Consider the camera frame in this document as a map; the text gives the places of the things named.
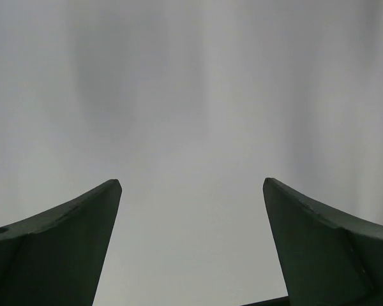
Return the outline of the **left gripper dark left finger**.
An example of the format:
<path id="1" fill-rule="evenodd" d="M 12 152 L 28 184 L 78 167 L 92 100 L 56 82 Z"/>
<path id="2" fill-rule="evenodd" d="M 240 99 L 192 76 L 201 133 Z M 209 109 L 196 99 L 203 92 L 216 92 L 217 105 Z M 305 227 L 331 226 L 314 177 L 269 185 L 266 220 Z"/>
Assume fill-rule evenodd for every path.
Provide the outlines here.
<path id="1" fill-rule="evenodd" d="M 0 227 L 0 305 L 92 305 L 121 198 L 117 179 Z"/>

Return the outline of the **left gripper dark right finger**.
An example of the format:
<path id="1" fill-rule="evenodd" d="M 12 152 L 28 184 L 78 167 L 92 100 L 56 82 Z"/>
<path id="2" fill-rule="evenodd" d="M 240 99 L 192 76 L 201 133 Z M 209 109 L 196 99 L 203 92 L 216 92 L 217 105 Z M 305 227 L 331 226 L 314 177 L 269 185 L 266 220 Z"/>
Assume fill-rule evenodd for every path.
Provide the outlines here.
<path id="1" fill-rule="evenodd" d="M 383 305 L 383 225 L 275 178 L 264 201 L 287 295 L 263 305 Z"/>

